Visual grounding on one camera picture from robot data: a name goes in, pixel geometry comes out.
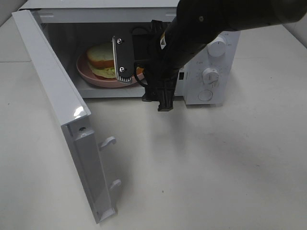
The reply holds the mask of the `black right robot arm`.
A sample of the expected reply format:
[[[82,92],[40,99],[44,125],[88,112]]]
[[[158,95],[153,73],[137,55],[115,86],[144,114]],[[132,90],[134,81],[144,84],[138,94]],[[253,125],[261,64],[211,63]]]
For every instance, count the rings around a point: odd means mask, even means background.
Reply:
[[[153,20],[132,33],[134,66],[146,80],[142,100],[172,110],[179,70],[221,32],[294,23],[306,12],[304,0],[181,0],[171,23]]]

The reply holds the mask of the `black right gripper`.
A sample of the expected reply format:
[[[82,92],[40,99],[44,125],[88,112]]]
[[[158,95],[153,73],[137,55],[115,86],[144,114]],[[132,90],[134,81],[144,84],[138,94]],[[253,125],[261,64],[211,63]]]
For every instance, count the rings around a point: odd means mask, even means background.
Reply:
[[[150,28],[131,31],[135,65],[144,68],[147,81],[143,102],[159,102],[158,111],[173,109],[177,78],[182,67],[182,29],[152,20]]]

